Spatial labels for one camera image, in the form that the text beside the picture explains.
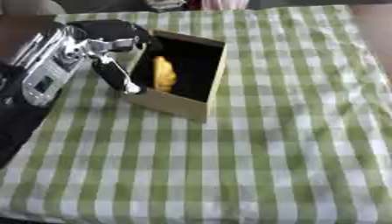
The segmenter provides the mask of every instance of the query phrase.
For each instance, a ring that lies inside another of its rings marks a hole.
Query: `yellow sponge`
[[[170,92],[172,85],[176,84],[177,75],[172,64],[163,56],[154,59],[154,88],[162,92]]]

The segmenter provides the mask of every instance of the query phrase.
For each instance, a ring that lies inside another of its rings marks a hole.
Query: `tablecloth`
[[[86,64],[0,172],[1,215],[67,223],[392,221],[389,83],[346,6],[57,19],[95,18],[227,42],[213,113],[202,124],[130,105]]]

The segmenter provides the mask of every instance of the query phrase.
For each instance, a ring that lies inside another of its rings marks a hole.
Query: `open box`
[[[147,92],[126,95],[126,100],[204,123],[226,67],[225,43],[168,31],[152,31],[152,35],[161,41],[163,50],[143,55],[132,73],[132,80],[147,86]],[[152,88],[155,56],[169,60],[177,75],[170,93]]]

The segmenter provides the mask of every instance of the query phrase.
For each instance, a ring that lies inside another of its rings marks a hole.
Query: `wooden surface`
[[[363,38],[392,80],[392,4],[352,6]]]

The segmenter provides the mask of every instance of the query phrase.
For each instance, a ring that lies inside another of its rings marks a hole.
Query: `table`
[[[68,223],[392,220],[388,78],[347,7],[57,19],[95,18],[226,41],[213,115],[201,124],[126,104],[85,65],[0,172],[1,215]]]
[[[389,79],[392,77],[392,3],[355,5],[352,7],[355,22],[385,67]]]

